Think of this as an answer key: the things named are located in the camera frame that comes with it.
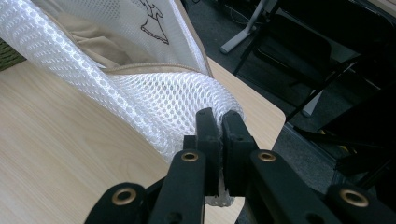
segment white mesh bag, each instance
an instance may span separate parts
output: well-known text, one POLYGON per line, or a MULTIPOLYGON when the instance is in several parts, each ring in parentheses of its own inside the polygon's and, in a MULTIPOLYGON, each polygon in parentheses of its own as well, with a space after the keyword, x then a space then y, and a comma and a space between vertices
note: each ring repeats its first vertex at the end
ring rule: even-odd
POLYGON ((219 127, 229 110, 243 116, 211 76, 178 0, 1 0, 0 37, 125 120, 168 162, 182 149, 183 136, 195 133, 198 110, 212 107, 219 127), (92 28, 87 22, 95 25, 94 38, 84 36, 92 28), (110 37, 103 39, 104 32, 110 37), (114 50, 103 50, 103 43, 114 50), (110 55, 112 61, 103 51, 121 53, 110 55), (136 60, 136 54, 143 56, 136 60))

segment chair backrest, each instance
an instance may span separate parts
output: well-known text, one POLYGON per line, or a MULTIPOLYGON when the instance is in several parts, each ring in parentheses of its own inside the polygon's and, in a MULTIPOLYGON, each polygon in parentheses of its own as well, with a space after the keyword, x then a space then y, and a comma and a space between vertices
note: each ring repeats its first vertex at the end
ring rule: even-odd
POLYGON ((277 0, 297 21, 358 53, 384 47, 394 35, 390 21, 351 0, 277 0))

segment white mesh fabric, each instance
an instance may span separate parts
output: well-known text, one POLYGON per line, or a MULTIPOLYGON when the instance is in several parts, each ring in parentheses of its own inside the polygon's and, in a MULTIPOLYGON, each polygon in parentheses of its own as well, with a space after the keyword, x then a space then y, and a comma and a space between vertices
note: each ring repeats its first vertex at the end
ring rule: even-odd
POLYGON ((198 110, 212 107, 218 125, 228 110, 243 114, 231 94, 207 75, 205 55, 186 30, 175 3, 172 0, 151 1, 163 7, 166 18, 173 18, 165 26, 169 45, 141 32, 140 22, 134 27, 134 16, 128 16, 126 8, 138 6, 137 10, 141 10, 140 1, 59 0, 55 5, 41 2, 37 6, 49 6, 50 13, 67 9, 75 15, 106 24, 120 35, 146 46, 160 62, 185 64, 202 74, 108 76, 29 0, 0 2, 0 37, 31 63, 61 77, 128 122, 170 162, 181 150, 183 136, 194 134, 198 110))

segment brass insert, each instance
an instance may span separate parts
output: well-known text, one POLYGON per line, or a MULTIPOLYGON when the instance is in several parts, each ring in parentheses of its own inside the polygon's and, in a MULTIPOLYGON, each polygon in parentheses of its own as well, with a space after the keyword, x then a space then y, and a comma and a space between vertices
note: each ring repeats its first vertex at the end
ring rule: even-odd
POLYGON ((352 189, 341 189, 340 196, 347 203, 357 207, 367 207, 369 205, 369 200, 366 196, 352 189))
POLYGON ((183 155, 181 155, 181 159, 183 161, 196 161, 198 160, 198 154, 193 152, 186 152, 183 155))
POLYGON ((262 161, 275 161, 276 156, 268 152, 261 152, 259 153, 259 159, 262 161))
POLYGON ((117 190, 111 199, 115 205, 125 205, 131 203, 136 198, 136 191, 131 188, 117 190))

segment black line drawing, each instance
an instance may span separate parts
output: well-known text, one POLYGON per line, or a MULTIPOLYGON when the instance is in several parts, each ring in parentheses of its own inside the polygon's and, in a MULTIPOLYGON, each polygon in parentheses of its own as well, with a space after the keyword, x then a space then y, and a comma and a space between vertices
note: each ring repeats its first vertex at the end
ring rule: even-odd
POLYGON ((169 45, 168 38, 163 32, 163 28, 158 21, 158 18, 163 17, 161 11, 154 4, 150 4, 149 0, 140 0, 140 2, 146 7, 146 10, 148 11, 148 18, 146 22, 140 27, 140 29, 148 35, 161 40, 164 44, 169 45))

